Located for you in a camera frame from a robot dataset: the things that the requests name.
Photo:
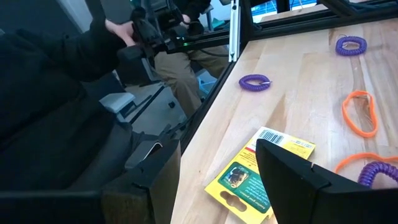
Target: light wood tabletop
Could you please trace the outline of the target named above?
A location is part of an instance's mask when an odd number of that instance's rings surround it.
[[[365,38],[367,52],[337,55],[341,34]],[[390,19],[248,43],[182,157],[172,223],[242,223],[204,188],[261,126],[314,142],[309,160],[329,170],[359,152],[398,155],[397,37],[398,19]],[[271,87],[243,90],[239,79],[252,73],[269,77]],[[343,119],[341,104],[355,90],[376,101],[379,130],[373,138],[358,136]],[[372,130],[367,99],[352,100],[348,112],[362,130]],[[367,162],[354,162],[340,175],[357,181]],[[374,188],[383,187],[396,183],[377,176]],[[264,223],[277,222],[272,216]]]

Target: khaki pants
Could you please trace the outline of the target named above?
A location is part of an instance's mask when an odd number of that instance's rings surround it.
[[[205,50],[214,54],[228,55],[227,49],[223,46]],[[171,87],[174,96],[188,117],[201,105],[198,95],[199,83],[191,68],[191,60],[198,62],[215,78],[218,78],[228,65],[228,57],[215,57],[199,50],[169,55],[166,52],[161,52],[156,55],[156,72]]]

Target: yellow packaging card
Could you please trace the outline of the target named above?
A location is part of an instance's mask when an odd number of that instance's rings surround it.
[[[315,145],[262,127],[206,188],[211,196],[246,223],[261,223],[273,214],[256,160],[256,141],[265,139],[308,159]]]

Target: person's hand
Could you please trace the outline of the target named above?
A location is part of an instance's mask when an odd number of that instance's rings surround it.
[[[185,14],[182,14],[182,17],[183,17],[185,23],[181,22],[180,25],[185,27],[185,28],[187,28],[187,29],[189,29],[188,23],[191,22],[191,18],[189,18],[189,16],[187,16]]]
[[[134,33],[134,30],[132,29],[132,22],[131,21],[118,25],[118,24],[114,24],[113,22],[111,22],[109,20],[105,20],[105,27],[111,33],[114,33],[118,37],[120,37],[124,41],[124,43],[126,43],[126,45],[128,47],[134,46],[134,45],[137,44],[132,39],[132,35]]]

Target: purple coiled wrist keychain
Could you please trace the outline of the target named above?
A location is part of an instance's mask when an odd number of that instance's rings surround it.
[[[398,169],[385,162],[371,162],[363,167],[358,178],[358,183],[363,186],[372,187],[374,178],[378,173],[386,174],[398,182]]]
[[[354,42],[359,44],[359,47],[357,49],[352,49],[348,50],[345,49],[345,43],[347,42]],[[342,37],[337,40],[336,43],[336,53],[342,56],[354,56],[354,55],[360,55],[365,53],[366,49],[368,47],[368,43],[366,43],[366,40],[362,37],[355,37],[355,36],[347,36],[347,37]]]
[[[248,81],[260,81],[259,85],[253,85]],[[269,88],[271,81],[265,76],[260,74],[246,75],[239,80],[239,85],[245,90],[249,91],[262,91]]]

